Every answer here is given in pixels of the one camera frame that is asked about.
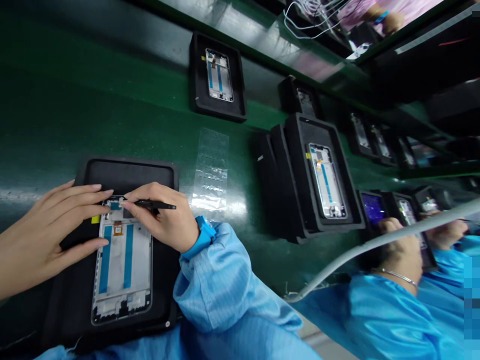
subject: plastic sheet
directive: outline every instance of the plastic sheet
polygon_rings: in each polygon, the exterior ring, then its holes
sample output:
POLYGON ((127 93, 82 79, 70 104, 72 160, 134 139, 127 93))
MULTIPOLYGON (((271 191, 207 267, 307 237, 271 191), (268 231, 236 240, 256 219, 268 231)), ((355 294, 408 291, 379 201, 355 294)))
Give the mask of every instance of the plastic sheet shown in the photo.
POLYGON ((229 140, 222 133, 207 128, 200 130, 191 199, 193 208, 210 212, 226 210, 229 140))

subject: worker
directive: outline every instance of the worker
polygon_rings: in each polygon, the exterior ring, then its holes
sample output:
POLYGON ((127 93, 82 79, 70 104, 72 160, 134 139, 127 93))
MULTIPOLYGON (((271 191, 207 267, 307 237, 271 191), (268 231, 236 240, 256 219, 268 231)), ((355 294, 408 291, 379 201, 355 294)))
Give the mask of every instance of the worker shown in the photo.
POLYGON ((410 24, 443 0, 350 0, 339 12, 341 26, 349 32, 369 22, 383 36, 410 24))
MULTIPOLYGON (((395 218, 379 225, 402 228, 395 218)), ((426 231, 437 271, 422 274, 419 240, 408 236, 388 244, 371 273, 292 305, 360 359, 463 359, 464 263, 480 254, 480 236, 467 230, 458 219, 426 231)))
MULTIPOLYGON (((61 185, 0 234, 0 299, 55 276, 107 245, 102 238, 65 251, 59 245, 83 220, 109 212, 97 203, 113 191, 100 189, 101 185, 74 187, 73 181, 61 185)), ((156 239, 181 253, 173 296, 185 319, 168 332, 95 351, 91 358, 319 359, 297 335, 302 326, 298 315, 253 274, 249 256, 230 225, 211 223, 210 227, 202 217, 196 220, 185 195, 158 183, 141 186, 125 197, 122 206, 156 239), (139 199, 173 204, 176 210, 160 210, 154 216, 134 204, 139 199)), ((389 232, 400 224, 388 219, 382 226, 389 232)), ((424 279, 420 291, 418 239, 408 236, 392 243, 381 269, 352 279, 348 320, 334 320, 324 331, 343 326, 357 346, 349 348, 345 343, 345 347, 361 358, 458 359, 461 280, 454 262, 461 253, 449 255, 447 247, 463 230, 454 222, 430 231, 446 253, 439 260, 444 272, 435 273, 431 281, 424 279), (448 268, 443 268, 445 259, 448 268)), ((329 312, 340 309, 335 305, 329 312)), ((72 359, 74 351, 59 345, 39 359, 72 359)))

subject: blue anti-static smock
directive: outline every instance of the blue anti-static smock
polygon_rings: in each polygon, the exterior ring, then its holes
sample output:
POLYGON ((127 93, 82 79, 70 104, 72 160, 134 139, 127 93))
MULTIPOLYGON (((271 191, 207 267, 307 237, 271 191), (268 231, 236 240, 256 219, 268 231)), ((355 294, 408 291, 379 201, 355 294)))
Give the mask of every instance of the blue anti-static smock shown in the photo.
MULTIPOLYGON (((214 226, 212 245, 190 261, 180 259, 174 297, 186 320, 170 332, 90 357, 319 359, 297 336, 299 317, 252 273, 230 225, 214 226)), ((440 270, 423 277, 418 298, 384 277, 359 275, 350 284, 312 292, 294 306, 360 359, 462 359, 466 255, 438 250, 435 256, 440 270)), ((73 357, 57 346, 40 359, 73 357)))
MULTIPOLYGON (((180 257, 173 289, 186 320, 169 332, 107 347, 92 359, 319 359, 297 335, 302 320, 252 272, 232 227, 212 223, 216 240, 180 257)), ((72 359, 57 346, 39 359, 72 359)))
POLYGON ((369 274, 292 305, 360 359, 463 359, 464 263, 480 255, 480 237, 433 252, 439 270, 423 275, 417 297, 369 274))

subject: phone display assembly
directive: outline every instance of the phone display assembly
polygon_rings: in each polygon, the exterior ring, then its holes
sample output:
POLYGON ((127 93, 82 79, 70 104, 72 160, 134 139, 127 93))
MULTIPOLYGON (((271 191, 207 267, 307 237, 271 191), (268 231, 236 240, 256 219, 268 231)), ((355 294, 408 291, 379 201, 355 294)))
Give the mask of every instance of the phone display assembly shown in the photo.
POLYGON ((400 143, 400 147, 401 147, 401 150, 403 151, 407 164, 411 166, 416 165, 417 162, 415 161, 414 157, 410 153, 409 148, 407 147, 407 144, 405 144, 405 141, 402 138, 399 138, 398 142, 400 143))
POLYGON ((206 48, 205 62, 208 74, 208 94, 229 103, 234 101, 229 58, 217 51, 206 48))
POLYGON ((375 125, 371 126, 371 131, 375 134, 376 141, 378 142, 378 146, 380 147, 382 156, 391 159, 392 154, 390 153, 390 150, 387 144, 385 143, 385 139, 384 139, 384 136, 382 135, 382 132, 375 125))
MULTIPOLYGON (((412 209, 412 205, 408 200, 399 200, 398 201, 399 210, 405 219, 407 225, 413 225, 417 223, 417 219, 415 219, 414 211, 412 209)), ((420 240, 420 248, 426 249, 427 243, 424 240, 424 237, 420 234, 415 234, 415 236, 420 240)))
POLYGON ((298 100, 300 101, 301 112, 316 118, 312 96, 300 87, 296 88, 296 92, 298 94, 298 100))
POLYGON ((380 196, 362 193, 361 199, 368 222, 374 226, 378 226, 379 222, 386 217, 385 209, 382 206, 382 198, 380 196))
POLYGON ((370 143, 365 132, 365 126, 353 112, 350 114, 350 119, 355 127, 355 135, 358 140, 358 144, 364 148, 370 149, 370 143))
POLYGON ((91 322, 101 325, 146 312, 152 306, 152 235, 121 207, 123 196, 102 205, 99 236, 109 244, 97 251, 91 322))
POLYGON ((319 194, 321 215, 326 219, 345 219, 347 209, 330 149, 311 142, 307 146, 307 157, 319 194))

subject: hand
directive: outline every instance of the hand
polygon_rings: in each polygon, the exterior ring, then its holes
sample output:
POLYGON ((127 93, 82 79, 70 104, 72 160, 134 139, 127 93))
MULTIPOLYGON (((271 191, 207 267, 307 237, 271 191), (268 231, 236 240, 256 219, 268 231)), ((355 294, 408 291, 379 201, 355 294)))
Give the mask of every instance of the hand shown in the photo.
POLYGON ((389 12, 382 21, 383 34, 388 37, 404 27, 405 16, 399 12, 389 12))
POLYGON ((181 253, 186 253, 197 242, 200 229, 190 210, 187 197, 181 192, 160 185, 158 182, 152 182, 124 196, 128 201, 122 202, 122 206, 162 243, 181 253), (161 201, 175 205, 176 209, 159 209, 159 214, 154 216, 150 210, 136 206, 134 202, 138 200, 161 201))
MULTIPOLYGON (((392 233, 403 228, 402 224, 394 217, 384 219, 378 225, 383 233, 392 233)), ((409 235, 389 243, 388 257, 380 264, 379 268, 403 275, 418 285, 422 277, 420 240, 415 235, 409 235)), ((397 283, 413 296, 417 295, 418 289, 404 279, 386 272, 377 274, 397 283)))
MULTIPOLYGON (((437 214, 440 214, 440 211, 431 212, 428 215, 434 216, 437 214)), ((440 250, 449 251, 453 244, 464 237, 464 233, 468 229, 469 227, 464 221, 457 219, 427 230, 425 233, 432 246, 440 250)))
MULTIPOLYGON (((383 234, 393 233, 402 229, 402 224, 394 217, 386 218, 378 223, 383 234)), ((420 241, 415 235, 405 236, 388 244, 388 253, 391 257, 422 258, 420 241)))
POLYGON ((72 180, 46 193, 0 234, 0 299, 38 285, 108 245, 106 239, 96 238, 66 251, 60 248, 83 220, 110 211, 94 204, 111 197, 113 190, 98 192, 101 185, 73 184, 72 180))

